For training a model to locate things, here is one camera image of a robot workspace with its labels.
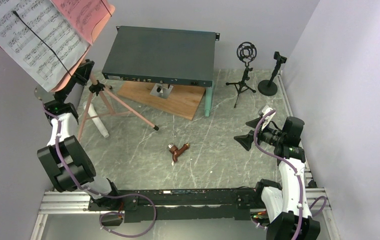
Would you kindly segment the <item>white microphone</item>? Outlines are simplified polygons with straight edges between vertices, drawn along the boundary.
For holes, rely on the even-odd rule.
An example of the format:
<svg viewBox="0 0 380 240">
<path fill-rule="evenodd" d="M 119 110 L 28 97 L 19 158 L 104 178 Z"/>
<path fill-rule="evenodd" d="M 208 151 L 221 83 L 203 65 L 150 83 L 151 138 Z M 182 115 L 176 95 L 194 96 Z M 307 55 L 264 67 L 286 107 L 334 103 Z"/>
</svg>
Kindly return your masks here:
<svg viewBox="0 0 380 240">
<path fill-rule="evenodd" d="M 100 134 L 104 137 L 104 138 L 108 138 L 110 135 L 105 127 L 105 125 L 103 124 L 103 122 L 101 121 L 101 119 L 98 117 L 98 114 L 93 106 L 93 104 L 91 103 L 90 104 L 90 107 L 89 107 L 89 110 L 88 110 L 88 115 L 89 117 L 91 118 L 91 120 L 93 121 L 94 125 L 97 127 L 97 129 L 99 130 Z"/>
</svg>

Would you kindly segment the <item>black round-base mic stand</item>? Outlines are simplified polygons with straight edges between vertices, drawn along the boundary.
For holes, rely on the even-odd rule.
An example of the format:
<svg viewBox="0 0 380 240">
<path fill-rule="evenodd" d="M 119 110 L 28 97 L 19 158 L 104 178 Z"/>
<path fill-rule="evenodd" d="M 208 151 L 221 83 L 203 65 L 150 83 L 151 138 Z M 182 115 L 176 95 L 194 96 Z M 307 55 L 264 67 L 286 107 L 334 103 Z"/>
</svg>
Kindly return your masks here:
<svg viewBox="0 0 380 240">
<path fill-rule="evenodd" d="M 276 60 L 276 64 L 270 79 L 260 81 L 257 86 L 259 92 L 265 96 L 273 96 L 277 93 L 278 87 L 273 81 L 274 78 L 278 75 L 281 65 L 285 64 L 287 61 L 287 57 L 282 56 L 278 51 L 274 52 L 273 58 Z"/>
</svg>

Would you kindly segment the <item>green microphone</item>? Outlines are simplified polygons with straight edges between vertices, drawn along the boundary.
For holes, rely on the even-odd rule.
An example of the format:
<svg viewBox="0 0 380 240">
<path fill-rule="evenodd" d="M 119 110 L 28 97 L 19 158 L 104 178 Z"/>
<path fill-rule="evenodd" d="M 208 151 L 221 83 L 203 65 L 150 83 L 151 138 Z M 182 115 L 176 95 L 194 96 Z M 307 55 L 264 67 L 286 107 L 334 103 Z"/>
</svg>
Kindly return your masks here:
<svg viewBox="0 0 380 240">
<path fill-rule="evenodd" d="M 211 110 L 212 110 L 213 90 L 214 90 L 214 81 L 212 81 L 212 85 L 210 87 L 206 87 L 205 88 L 204 115 L 206 117 L 210 116 L 210 113 L 211 113 Z"/>
</svg>

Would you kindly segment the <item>pink sheet music page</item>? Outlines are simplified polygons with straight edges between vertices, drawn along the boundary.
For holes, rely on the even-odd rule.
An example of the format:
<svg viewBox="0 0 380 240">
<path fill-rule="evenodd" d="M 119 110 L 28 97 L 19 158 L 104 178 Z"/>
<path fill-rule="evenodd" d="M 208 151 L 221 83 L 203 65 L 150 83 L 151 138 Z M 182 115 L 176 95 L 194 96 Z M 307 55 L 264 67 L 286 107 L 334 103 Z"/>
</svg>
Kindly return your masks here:
<svg viewBox="0 0 380 240">
<path fill-rule="evenodd" d="M 90 45 L 116 10 L 107 0 L 53 0 L 52 3 Z"/>
</svg>

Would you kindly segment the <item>black tripod mic stand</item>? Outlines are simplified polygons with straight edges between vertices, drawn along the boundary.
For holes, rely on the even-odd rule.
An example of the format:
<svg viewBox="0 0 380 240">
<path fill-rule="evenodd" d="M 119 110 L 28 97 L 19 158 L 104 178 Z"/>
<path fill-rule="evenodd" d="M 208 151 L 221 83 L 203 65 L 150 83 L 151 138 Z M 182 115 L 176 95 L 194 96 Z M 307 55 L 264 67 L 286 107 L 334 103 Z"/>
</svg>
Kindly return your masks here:
<svg viewBox="0 0 380 240">
<path fill-rule="evenodd" d="M 254 90 L 253 88 L 251 88 L 247 85 L 247 81 L 250 80 L 249 73 L 251 71 L 253 71 L 253 68 L 250 67 L 250 63 L 252 61 L 254 61 L 255 58 L 257 57 L 257 48 L 253 43 L 251 43 L 249 41 L 245 41 L 245 42 L 242 42 L 237 47 L 236 55 L 237 55 L 237 58 L 242 63 L 244 63 L 245 69 L 244 69 L 244 72 L 243 72 L 243 75 L 242 75 L 242 78 L 240 81 L 230 82 L 230 83 L 227 82 L 226 83 L 227 86 L 233 85 L 237 91 L 237 97 L 236 97 L 236 101 L 234 104 L 234 108 L 237 107 L 238 98 L 239 98 L 241 93 L 243 93 L 247 90 L 250 90 L 253 93 L 256 93 L 256 90 Z"/>
</svg>

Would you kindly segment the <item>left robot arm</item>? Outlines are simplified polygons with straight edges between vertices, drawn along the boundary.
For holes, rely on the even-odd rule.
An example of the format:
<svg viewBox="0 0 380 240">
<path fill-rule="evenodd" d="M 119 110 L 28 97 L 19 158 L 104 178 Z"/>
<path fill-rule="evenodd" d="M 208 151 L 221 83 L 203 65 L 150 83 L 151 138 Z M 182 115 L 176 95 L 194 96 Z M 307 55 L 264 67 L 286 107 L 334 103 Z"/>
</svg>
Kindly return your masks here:
<svg viewBox="0 0 380 240">
<path fill-rule="evenodd" d="M 121 195 L 107 178 L 96 174 L 95 167 L 76 137 L 79 116 L 75 106 L 66 98 L 75 85 L 86 85 L 94 62 L 86 59 L 79 64 L 66 87 L 58 92 L 35 89 L 43 111 L 52 126 L 46 147 L 37 151 L 46 174 L 59 192 L 85 191 L 91 199 L 109 210 L 120 206 Z"/>
</svg>

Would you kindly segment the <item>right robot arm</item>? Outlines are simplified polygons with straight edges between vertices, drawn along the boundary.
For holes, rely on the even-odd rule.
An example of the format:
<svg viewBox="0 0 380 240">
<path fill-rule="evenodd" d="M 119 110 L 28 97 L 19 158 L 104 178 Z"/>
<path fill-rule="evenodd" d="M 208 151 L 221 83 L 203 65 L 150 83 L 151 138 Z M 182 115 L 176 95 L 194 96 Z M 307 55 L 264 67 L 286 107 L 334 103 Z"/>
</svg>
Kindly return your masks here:
<svg viewBox="0 0 380 240">
<path fill-rule="evenodd" d="M 277 159 L 282 183 L 263 179 L 256 185 L 254 203 L 266 208 L 268 223 L 254 219 L 266 229 L 268 240 L 315 240 L 320 234 L 320 223 L 313 219 L 305 188 L 305 152 L 299 146 L 304 121 L 287 117 L 283 128 L 261 117 L 246 122 L 252 130 L 234 139 L 247 151 L 253 143 L 274 147 L 268 155 Z"/>
</svg>

